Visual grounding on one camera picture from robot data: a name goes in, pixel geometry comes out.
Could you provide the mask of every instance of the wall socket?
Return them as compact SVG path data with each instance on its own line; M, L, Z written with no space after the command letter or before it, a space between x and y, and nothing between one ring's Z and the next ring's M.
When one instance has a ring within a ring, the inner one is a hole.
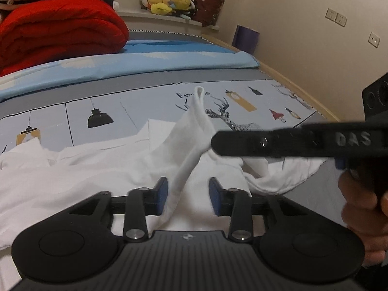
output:
M380 44L380 37L371 33L369 36L369 43L377 48Z
M337 18L337 14L338 13L333 11L332 9L327 9L326 18L335 22L335 20Z
M336 18L336 23L337 24L341 25L342 27L345 27L347 21L348 21L347 17L345 17L342 14L338 13L337 18Z

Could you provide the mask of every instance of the metal bolt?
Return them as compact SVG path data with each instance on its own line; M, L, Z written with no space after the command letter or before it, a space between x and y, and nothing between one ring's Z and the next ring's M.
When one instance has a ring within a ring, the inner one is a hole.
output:
M262 138L260 139L260 145L261 145L261 147L265 148L265 147L268 145L268 140L267 140L267 138L262 137Z
M245 241L251 237L251 234L245 230L237 230L232 233L232 236L239 241Z
M128 230L125 235L130 239L141 239L144 237L145 233L143 230L139 230L138 228L132 228Z

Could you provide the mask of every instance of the black line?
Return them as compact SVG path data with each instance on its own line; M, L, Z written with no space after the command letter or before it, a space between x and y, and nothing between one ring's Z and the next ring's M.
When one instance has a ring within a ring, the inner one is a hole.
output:
M318 111L314 111L310 116L308 116L306 119L302 120L300 123L298 123L297 125L295 125L293 128L296 128L298 126L300 126L301 124L303 124L307 119L309 119L310 117L312 117L313 115L315 115Z
M66 106L66 104L65 104L65 110L66 110L66 117L67 117L67 125L69 126L71 144L74 146L73 135L71 134L70 122L69 122L69 114L67 113L67 106Z

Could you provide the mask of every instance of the red cushion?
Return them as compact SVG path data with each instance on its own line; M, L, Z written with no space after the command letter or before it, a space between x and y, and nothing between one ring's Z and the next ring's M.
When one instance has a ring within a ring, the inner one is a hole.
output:
M225 0L196 0L197 13L193 20L202 23L202 26L215 25L218 14Z
M47 62L117 53L128 28L101 0L43 0L0 25L0 76Z

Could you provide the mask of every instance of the finger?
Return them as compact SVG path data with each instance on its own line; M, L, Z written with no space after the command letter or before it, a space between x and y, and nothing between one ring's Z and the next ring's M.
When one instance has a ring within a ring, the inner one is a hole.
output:
M377 205L376 194L354 180L348 171L340 176L338 187L346 201L355 207L373 210Z
M358 209L347 203L341 216L348 226L360 233L374 236L388 234L388 218L378 210Z
M384 194L384 196L380 200L380 207L383 213L388 216L388 192Z
M363 266L374 266L382 263L385 259L385 251L374 251L365 253Z
M367 252L388 250L388 235L371 236L360 233L351 227L349 227L349 229L356 233L358 237L362 240L362 242L364 243L365 250Z

